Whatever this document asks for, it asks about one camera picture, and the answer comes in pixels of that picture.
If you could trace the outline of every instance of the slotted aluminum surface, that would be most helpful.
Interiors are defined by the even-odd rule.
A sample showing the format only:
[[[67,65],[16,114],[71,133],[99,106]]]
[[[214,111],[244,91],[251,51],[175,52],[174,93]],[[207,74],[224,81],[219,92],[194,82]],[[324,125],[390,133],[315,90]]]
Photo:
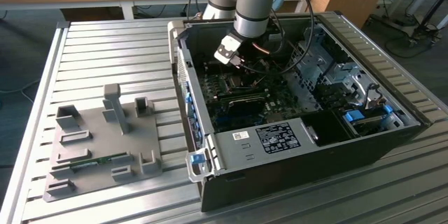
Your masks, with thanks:
[[[54,76],[19,185],[18,207],[7,209],[14,211],[14,220],[18,223],[447,221],[446,105],[343,17],[334,13],[326,13],[324,17],[435,122],[416,139],[368,167],[250,203],[202,213],[198,187],[187,177],[187,145],[168,69],[166,25],[170,20],[72,23],[70,29],[64,29],[59,54],[55,54]],[[47,203],[42,196],[58,106],[75,104],[80,110],[103,106],[102,85],[112,82],[122,84],[122,102],[131,102],[143,95],[155,101],[164,173],[158,178]]]

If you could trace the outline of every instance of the white label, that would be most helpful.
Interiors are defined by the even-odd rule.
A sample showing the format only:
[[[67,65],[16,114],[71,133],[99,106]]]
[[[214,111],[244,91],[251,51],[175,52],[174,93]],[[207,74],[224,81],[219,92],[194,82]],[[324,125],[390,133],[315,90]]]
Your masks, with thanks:
[[[232,135],[234,135],[234,140],[242,140],[242,139],[250,138],[250,133],[247,131],[236,132]]]

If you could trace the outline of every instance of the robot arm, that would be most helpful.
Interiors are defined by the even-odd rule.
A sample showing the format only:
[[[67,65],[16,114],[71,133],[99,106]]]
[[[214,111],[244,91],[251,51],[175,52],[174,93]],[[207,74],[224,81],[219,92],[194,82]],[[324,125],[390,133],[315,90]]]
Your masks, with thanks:
[[[283,0],[208,0],[204,19],[235,16],[234,31],[224,37],[215,58],[224,64],[239,66],[236,55],[242,43],[266,33],[271,9],[282,6]]]

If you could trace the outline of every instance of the copper pipe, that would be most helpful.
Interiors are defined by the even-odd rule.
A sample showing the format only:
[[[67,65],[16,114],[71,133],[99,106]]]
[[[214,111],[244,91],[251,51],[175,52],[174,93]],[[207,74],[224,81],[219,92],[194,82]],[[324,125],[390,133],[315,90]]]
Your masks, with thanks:
[[[266,53],[267,55],[271,54],[271,52],[268,50],[266,50],[263,47],[260,47],[255,42],[252,42],[252,46],[263,53]]]

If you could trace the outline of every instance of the green circuit board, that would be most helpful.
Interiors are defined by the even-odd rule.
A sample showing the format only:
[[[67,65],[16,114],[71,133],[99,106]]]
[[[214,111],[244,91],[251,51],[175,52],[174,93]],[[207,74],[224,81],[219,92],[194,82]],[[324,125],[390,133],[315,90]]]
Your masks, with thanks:
[[[200,85],[216,132],[283,121],[303,113],[282,76],[259,76],[242,83],[231,73],[204,75]]]

